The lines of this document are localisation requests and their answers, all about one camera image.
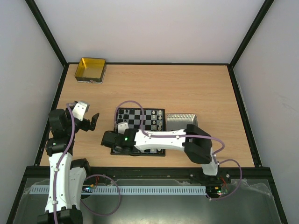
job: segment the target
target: wooden tabletop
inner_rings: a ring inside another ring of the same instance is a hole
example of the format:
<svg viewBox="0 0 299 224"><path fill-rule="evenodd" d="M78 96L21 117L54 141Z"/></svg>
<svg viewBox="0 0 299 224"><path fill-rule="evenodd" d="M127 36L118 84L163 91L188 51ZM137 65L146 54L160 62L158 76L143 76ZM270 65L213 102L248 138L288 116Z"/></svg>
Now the wooden tabletop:
<svg viewBox="0 0 299 224"><path fill-rule="evenodd" d="M180 151L168 150L165 157L119 156L110 155L110 148L100 145L104 132L113 130L116 106L135 100L144 108L164 108L166 114L197 114L199 127L226 144L217 154L219 161L232 158L242 167L254 166L226 66L107 65L102 84L78 83L74 77L77 66L69 66L57 108L84 100L90 103L85 118L98 112L100 117L95 131L76 134L73 159L86 158L97 167L200 167ZM219 147L214 141L214 150ZM44 151L41 166L48 165ZM221 166L236 167L233 162Z"/></svg>

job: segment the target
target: chessboard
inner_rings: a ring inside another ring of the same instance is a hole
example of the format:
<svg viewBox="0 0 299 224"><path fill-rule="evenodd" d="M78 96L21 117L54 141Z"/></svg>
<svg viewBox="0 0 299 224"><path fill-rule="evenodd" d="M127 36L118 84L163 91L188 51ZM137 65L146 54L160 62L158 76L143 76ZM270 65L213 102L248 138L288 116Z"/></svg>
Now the chessboard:
<svg viewBox="0 0 299 224"><path fill-rule="evenodd" d="M143 128L146 131L166 131L165 125L165 109L144 109ZM119 108L116 113L115 121L117 124L127 122L129 128L140 128L141 122L141 109L140 108ZM117 155L118 153L111 149L111 154ZM144 153L133 152L132 155L149 155L149 156L165 156L165 149L147 149Z"/></svg>

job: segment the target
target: black metal frame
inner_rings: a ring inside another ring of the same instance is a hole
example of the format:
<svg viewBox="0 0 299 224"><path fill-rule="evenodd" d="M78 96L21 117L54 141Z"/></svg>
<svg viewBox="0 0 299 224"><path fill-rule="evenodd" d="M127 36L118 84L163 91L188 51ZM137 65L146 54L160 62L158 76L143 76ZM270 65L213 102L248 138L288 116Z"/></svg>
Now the black metal frame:
<svg viewBox="0 0 299 224"><path fill-rule="evenodd" d="M55 51L59 61L64 67L64 70L61 75L61 79L58 85L58 89L56 91L56 95L54 98L54 102L52 104L51 110L56 109L59 97L62 91L62 87L64 85L64 80L66 77L67 70L70 64L78 64L78 63L67 63L65 60L57 42L55 41L49 27L47 26L45 20L41 12L39 11L36 3L34 0L25 0L32 11L34 17L36 18L38 24L40 25L41 29L43 30L45 36L47 37L50 45L52 46L53 50ZM235 92L236 101L238 103L240 115L242 118L242 122L244 125L245 133L248 139L250 151L252 154L252 158L254 161L254 168L242 168L243 177L247 179L266 179L269 182L272 194L274 196L274 200L278 209L278 213L281 219L281 222L286 224L286 216L282 207L282 204L279 199L279 195L272 177L272 173L270 168L261 167L261 159L258 154L258 150L255 144L255 140L252 134L252 130L250 127L250 123L248 121L248 116L245 110L245 106L242 100L242 96L239 90L238 83L236 81L236 77L234 74L234 67L238 60L240 59L243 51L247 47L248 43L250 42L252 36L254 35L255 31L257 30L258 26L262 22L263 18L265 17L266 13L268 12L269 8L271 7L274 0L265 0L261 9L259 10L257 16L255 17L253 23L251 24L247 34L245 35L240 47L238 48L235 56L233 57L230 64L227 63L107 63L107 64L142 64L142 65L225 65L228 68L231 83ZM43 149L45 147L47 134L49 131L49 122L47 122L45 131L43 133L43 138L41 144L39 146L35 165L31 167L27 167L21 181L19 190L17 192L16 198L14 200L14 204L12 206L9 218L7 223L10 224L13 222L15 217L19 201L24 191L25 183L28 178L48 178L50 175L49 167L40 167L40 161L43 155ZM239 169L238 168L220 168L219 172L226 173L230 175L231 179L238 179L240 177ZM116 168L116 167L92 167L93 174L106 174L111 178L120 179L120 178L156 178L156 179L177 179L177 180L189 180L193 181L202 181L202 168Z"/></svg>

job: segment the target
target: cable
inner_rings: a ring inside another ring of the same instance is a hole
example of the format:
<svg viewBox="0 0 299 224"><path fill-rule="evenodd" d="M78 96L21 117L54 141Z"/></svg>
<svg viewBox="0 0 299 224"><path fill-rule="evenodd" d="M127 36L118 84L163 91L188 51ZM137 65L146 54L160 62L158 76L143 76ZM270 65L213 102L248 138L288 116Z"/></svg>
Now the cable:
<svg viewBox="0 0 299 224"><path fill-rule="evenodd" d="M94 214L94 215L96 215L96 216L110 216L110 215L112 215L113 213L115 213L115 212L118 210L118 208L119 208L119 206L120 206L120 204L121 204L121 191L120 191L120 188L119 188L119 186L116 184L116 182L115 182L112 178L110 178L109 176L106 176L106 175L102 175L102 174L94 174L94 175L90 175L90 176L87 177L85 180L88 180L89 178L92 178L92 177L94 177L94 176L101 176L101 177L107 178L107 179L109 179L109 180L116 186L116 188L117 188L117 192L118 192L118 203L117 203L117 206L115 207L115 209L114 209L112 212L110 212L110 213L108 213L108 214L100 214L100 213L97 213L97 212L91 210L90 208L88 208L87 205L84 203L84 201L83 201L82 199L81 199L81 203L84 205L84 207L85 207L90 213L92 213L92 214Z"/></svg>
<svg viewBox="0 0 299 224"><path fill-rule="evenodd" d="M116 118L116 114L117 114L117 111L118 109L120 108L120 106L122 106L123 104L126 104L126 103L134 103L134 104L137 104L140 109L141 109L141 112L142 112L142 116L141 116L141 122L140 122L140 129L142 131L142 133L145 135L145 136L149 136L145 130L143 129L143 121L144 121L144 109L143 107L140 105L140 103L138 103L137 101L134 101L134 100L127 100L127 101L124 101L122 103L120 103L116 109L115 109L115 112L114 112L114 119ZM114 123L114 127L117 128L117 121L115 121ZM151 138L176 138L177 135L151 135L150 136ZM219 153L220 151L222 151L225 147L225 144L223 141L221 141L220 139L218 138L215 138L215 137L211 137L211 136L205 136L205 135L193 135L193 134L183 134L183 135L178 135L179 138L199 138L199 139L210 139L210 140L215 140L219 143L222 144L222 147L218 150L216 150L215 152L212 153L212 155L215 155L216 153Z"/></svg>
<svg viewBox="0 0 299 224"><path fill-rule="evenodd" d="M67 147L65 148L65 151L62 153L61 157L59 158L59 160L58 160L58 162L56 164L56 169L59 169L59 165L60 165L63 157L67 154L67 151L70 149L71 143L73 142L74 135L75 135L75 119L74 119L74 115L73 115L73 112L71 111L70 104L66 104L66 107L69 110L70 115L71 115L71 137L70 137L70 141L69 141ZM54 179L53 179L53 200L54 201L56 201L57 172L58 171L54 171ZM53 204L53 207L54 207L53 208L54 222L55 222L55 224L58 224L56 203Z"/></svg>
<svg viewBox="0 0 299 224"><path fill-rule="evenodd" d="M224 198L227 198L227 197L233 195L233 194L239 189L239 187L240 187L240 185L241 185L241 182L242 182L242 169L241 169L241 165L240 165L236 160L234 160L234 159L227 159L227 160L221 161L221 162L219 163L219 165L220 165L220 164L223 164L223 163L225 163L225 162L227 162L227 161L233 161L233 162L235 162L235 163L238 165L239 170L240 170L240 180L239 180L239 182L238 182L236 188L235 188L230 194L225 195L224 197L220 197L220 198L211 198L211 197L207 194L206 196L207 196L207 198L208 198L210 201L221 200L221 199L224 199Z"/></svg>

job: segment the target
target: wooden table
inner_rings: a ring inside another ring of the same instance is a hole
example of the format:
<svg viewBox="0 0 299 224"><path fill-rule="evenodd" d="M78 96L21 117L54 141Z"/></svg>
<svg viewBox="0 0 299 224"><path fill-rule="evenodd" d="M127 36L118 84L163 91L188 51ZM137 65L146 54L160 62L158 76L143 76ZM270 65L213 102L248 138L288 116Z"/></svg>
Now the wooden table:
<svg viewBox="0 0 299 224"><path fill-rule="evenodd" d="M235 99L228 69L221 65L107 65L102 84L78 83L77 64L69 66L57 108L74 100L90 103L85 118L100 113L94 132L79 131L73 159L86 158L97 167L200 167L185 153L168 150L165 157L110 155L101 146L103 134L113 130L116 106L135 100L144 108L165 108L165 113L195 113L199 127L222 139L226 148L217 159L236 159L242 167L254 167L246 134ZM124 107L137 107L127 104ZM214 150L220 144L213 142ZM44 151L41 166L48 166ZM222 167L236 167L227 162Z"/></svg>

